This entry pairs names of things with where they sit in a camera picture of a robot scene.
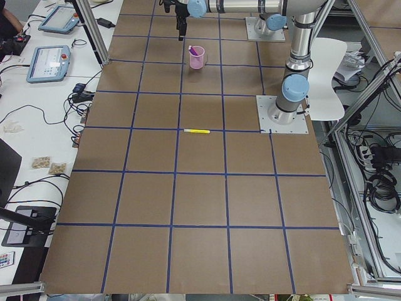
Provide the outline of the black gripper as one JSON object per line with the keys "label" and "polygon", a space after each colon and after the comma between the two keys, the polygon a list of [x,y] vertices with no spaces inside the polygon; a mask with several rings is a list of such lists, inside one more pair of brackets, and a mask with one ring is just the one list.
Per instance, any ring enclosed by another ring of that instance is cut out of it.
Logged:
{"label": "black gripper", "polygon": [[159,5],[164,7],[166,13],[170,13],[171,6],[175,7],[176,29],[179,32],[179,41],[183,41],[184,34],[187,32],[187,18],[190,16],[187,9],[187,1],[160,0]]}

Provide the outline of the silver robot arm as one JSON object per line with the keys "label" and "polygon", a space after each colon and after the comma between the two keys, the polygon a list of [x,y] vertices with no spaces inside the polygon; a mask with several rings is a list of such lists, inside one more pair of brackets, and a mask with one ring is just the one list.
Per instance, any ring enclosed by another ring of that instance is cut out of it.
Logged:
{"label": "silver robot arm", "polygon": [[310,89],[308,73],[312,67],[311,44],[316,18],[325,1],[160,1],[166,13],[174,7],[179,40],[187,31],[187,18],[201,18],[207,13],[258,13],[269,32],[282,29],[290,17],[293,34],[289,56],[285,61],[281,91],[268,108],[270,120],[289,125]]}

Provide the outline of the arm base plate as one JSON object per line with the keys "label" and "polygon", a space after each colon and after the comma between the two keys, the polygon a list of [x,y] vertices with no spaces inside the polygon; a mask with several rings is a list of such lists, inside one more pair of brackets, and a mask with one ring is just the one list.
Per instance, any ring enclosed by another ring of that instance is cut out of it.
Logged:
{"label": "arm base plate", "polygon": [[259,128],[262,134],[308,134],[306,117],[302,106],[287,113],[276,106],[275,95],[257,95]]}
{"label": "arm base plate", "polygon": [[279,21],[274,29],[269,29],[266,20],[257,17],[246,17],[246,32],[249,41],[265,41],[265,42],[285,42],[284,26],[285,21]]}

